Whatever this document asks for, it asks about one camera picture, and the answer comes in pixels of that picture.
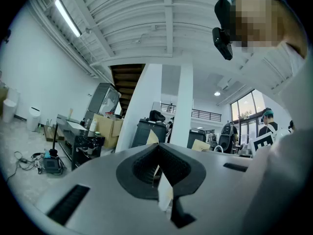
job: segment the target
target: teal headband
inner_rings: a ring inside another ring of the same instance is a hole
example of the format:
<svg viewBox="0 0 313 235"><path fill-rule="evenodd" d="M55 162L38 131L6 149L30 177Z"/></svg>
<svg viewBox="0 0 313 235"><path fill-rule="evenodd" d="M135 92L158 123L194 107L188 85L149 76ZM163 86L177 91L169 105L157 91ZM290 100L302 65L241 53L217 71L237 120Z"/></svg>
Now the teal headband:
<svg viewBox="0 0 313 235"><path fill-rule="evenodd" d="M269 114L272 114L272 115L274 115L274 112L272 111L272 110L267 110L267 111L265 111L264 113L263 113L263 115L262 115L262 122L263 122L263 119L264 119L264 117L265 116L267 116L267 115L269 115Z"/></svg>

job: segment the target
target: balcony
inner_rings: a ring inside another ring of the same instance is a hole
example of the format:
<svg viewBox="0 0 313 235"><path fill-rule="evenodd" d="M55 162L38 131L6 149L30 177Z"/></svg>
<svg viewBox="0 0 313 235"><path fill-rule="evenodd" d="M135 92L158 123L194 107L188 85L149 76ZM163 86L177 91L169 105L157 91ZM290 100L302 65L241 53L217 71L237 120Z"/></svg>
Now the balcony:
<svg viewBox="0 0 313 235"><path fill-rule="evenodd" d="M175 114L176 113L176 105L163 104L161 103L161 111L165 113ZM211 121L222 121L222 115L213 113L213 112L205 112L201 110L192 109L191 116L194 118L211 120Z"/></svg>

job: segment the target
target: white trash bin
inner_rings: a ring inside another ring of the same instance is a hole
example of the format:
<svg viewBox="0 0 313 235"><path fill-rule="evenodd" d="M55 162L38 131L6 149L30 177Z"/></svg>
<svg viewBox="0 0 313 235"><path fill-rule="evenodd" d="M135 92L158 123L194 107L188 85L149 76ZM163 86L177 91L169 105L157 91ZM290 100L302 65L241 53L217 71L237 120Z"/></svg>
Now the white trash bin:
<svg viewBox="0 0 313 235"><path fill-rule="evenodd" d="M40 121L40 110L30 107L29 108L29 113L28 113L28 118L27 118L27 128L30 131L36 131L36 128L39 124Z"/></svg>

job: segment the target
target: white bottle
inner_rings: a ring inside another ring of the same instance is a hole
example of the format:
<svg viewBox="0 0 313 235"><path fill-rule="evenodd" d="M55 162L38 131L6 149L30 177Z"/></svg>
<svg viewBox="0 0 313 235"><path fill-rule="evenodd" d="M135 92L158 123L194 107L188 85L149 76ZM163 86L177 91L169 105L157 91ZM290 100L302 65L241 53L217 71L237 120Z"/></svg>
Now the white bottle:
<svg viewBox="0 0 313 235"><path fill-rule="evenodd" d="M94 119L90 125L89 131L94 132L96 130L96 126L97 126L97 119Z"/></svg>

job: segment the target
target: ceiling light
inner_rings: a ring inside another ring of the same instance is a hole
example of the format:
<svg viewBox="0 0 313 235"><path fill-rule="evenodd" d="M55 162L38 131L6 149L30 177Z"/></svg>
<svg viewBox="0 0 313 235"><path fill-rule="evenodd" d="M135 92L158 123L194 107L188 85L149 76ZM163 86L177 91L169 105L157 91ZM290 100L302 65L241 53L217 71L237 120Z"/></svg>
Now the ceiling light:
<svg viewBox="0 0 313 235"><path fill-rule="evenodd" d="M77 27L77 25L74 23L72 17L68 13L67 9L65 8L64 4L61 0L55 1L55 6L58 8L59 12L61 13L64 20L67 22L68 26L71 28L71 30L74 32L76 37L79 37L82 33Z"/></svg>

